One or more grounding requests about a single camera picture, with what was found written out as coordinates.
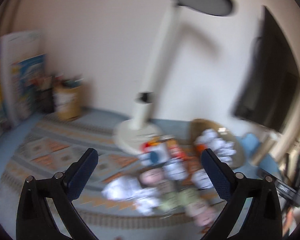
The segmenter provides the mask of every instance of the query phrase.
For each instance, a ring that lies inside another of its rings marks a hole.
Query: white wall
[[[85,105],[130,114],[169,0],[22,0],[14,30],[42,28],[49,71],[83,73]],[[231,116],[247,77],[262,5],[282,26],[300,67],[300,9],[294,0],[236,0],[229,17],[183,9],[155,118],[208,118],[235,134],[262,129]],[[274,155],[300,126],[300,100]]]

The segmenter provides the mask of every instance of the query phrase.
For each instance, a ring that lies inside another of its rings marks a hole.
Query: metal screw
[[[272,178],[270,176],[266,176],[266,181],[271,182]]]
[[[237,172],[235,174],[235,176],[238,178],[238,179],[243,179],[244,178],[244,175],[241,173],[241,172]]]
[[[63,176],[63,173],[62,173],[61,171],[59,171],[59,172],[57,172],[56,174],[54,174],[54,177],[55,177],[56,179],[60,179],[60,178],[62,178],[62,176]]]
[[[33,180],[33,177],[32,177],[32,176],[28,176],[28,177],[26,178],[26,182],[30,182],[31,180]]]

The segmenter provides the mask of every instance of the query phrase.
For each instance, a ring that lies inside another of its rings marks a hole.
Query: blue gripper pad
[[[229,202],[236,187],[234,172],[226,163],[221,162],[211,149],[201,153],[201,164],[219,197]]]
[[[98,152],[89,148],[81,158],[70,165],[63,179],[63,187],[69,201],[79,198],[92,172],[98,164]]]

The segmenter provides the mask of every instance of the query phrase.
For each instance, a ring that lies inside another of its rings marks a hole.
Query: white crumpled paper
[[[228,148],[219,149],[216,153],[217,157],[231,156],[235,154],[236,154],[236,150],[228,149]]]
[[[160,205],[160,193],[155,187],[142,188],[137,178],[125,175],[111,181],[103,189],[105,198],[113,201],[134,199],[135,207],[143,215],[153,214],[152,208]]]
[[[218,138],[218,133],[213,129],[207,129],[202,132],[201,136],[197,137],[195,144],[207,144],[216,138]]]

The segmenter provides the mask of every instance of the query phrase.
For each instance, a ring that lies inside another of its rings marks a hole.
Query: desk lamp
[[[174,0],[166,12],[157,34],[152,52],[141,83],[140,93],[134,102],[132,118],[120,123],[114,130],[114,141],[119,148],[127,153],[138,155],[140,146],[153,136],[160,135],[160,129],[148,122],[152,106],[153,92],[161,69],[165,66],[162,59],[167,53],[169,44],[176,29],[181,7],[214,16],[227,16],[232,12],[232,0]]]

